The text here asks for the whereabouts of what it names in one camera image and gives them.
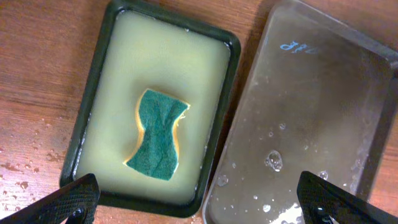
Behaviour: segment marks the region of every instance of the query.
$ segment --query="green sponge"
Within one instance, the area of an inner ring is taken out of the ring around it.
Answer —
[[[136,106],[137,147],[125,165],[149,177],[170,180],[178,166],[177,123],[187,109],[187,103],[146,90]]]

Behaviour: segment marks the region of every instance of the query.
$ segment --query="wooden table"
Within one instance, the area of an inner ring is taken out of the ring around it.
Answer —
[[[0,218],[58,189],[104,9],[109,0],[0,1]],[[275,0],[159,0],[161,6],[230,30],[242,44],[232,121]],[[398,50],[398,1],[308,0]],[[223,136],[228,133],[228,125]],[[398,215],[398,123],[371,203]],[[96,223],[202,223],[99,206]]]

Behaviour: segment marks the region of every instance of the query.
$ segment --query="green scrubbing surface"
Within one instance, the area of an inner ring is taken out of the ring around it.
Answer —
[[[137,152],[126,165],[150,177],[170,180],[178,166],[175,128],[189,105],[163,93],[146,90],[137,107],[141,144],[138,142]]]

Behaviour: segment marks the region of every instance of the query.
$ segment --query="wet tabletop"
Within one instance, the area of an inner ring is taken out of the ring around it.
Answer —
[[[238,98],[275,1],[153,1],[234,32],[242,55]],[[398,50],[398,3],[308,0],[309,4]],[[63,159],[100,30],[106,1],[0,2],[0,218],[58,189]],[[398,123],[391,132],[370,202],[398,215]],[[202,223],[99,206],[95,223]]]

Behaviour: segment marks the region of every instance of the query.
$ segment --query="black tray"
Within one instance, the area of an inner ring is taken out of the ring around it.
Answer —
[[[93,61],[91,63],[90,74],[88,75],[85,92],[81,101],[80,110],[73,129],[72,138],[68,148],[65,162],[60,177],[60,186],[63,187],[75,180],[73,171],[77,167],[77,158],[81,150],[81,140],[86,129],[87,121],[93,106],[98,81],[100,80],[103,63],[106,56],[109,40],[112,34],[116,16],[123,11],[135,11],[157,20],[168,22],[179,27],[183,27],[196,33],[214,38],[224,42],[230,49],[228,69],[221,89],[218,106],[216,109],[207,150],[203,158],[203,165],[199,175],[197,190],[190,203],[184,205],[174,205],[155,200],[143,199],[132,195],[115,194],[112,192],[101,191],[99,198],[100,205],[133,209],[143,212],[158,213],[175,217],[189,217],[195,214],[203,201],[213,157],[223,125],[224,116],[227,112],[231,89],[233,86],[236,69],[238,66],[241,45],[238,38],[225,30],[213,27],[203,22],[178,15],[160,7],[142,1],[114,0],[111,1],[105,11],[101,30],[99,32]]]

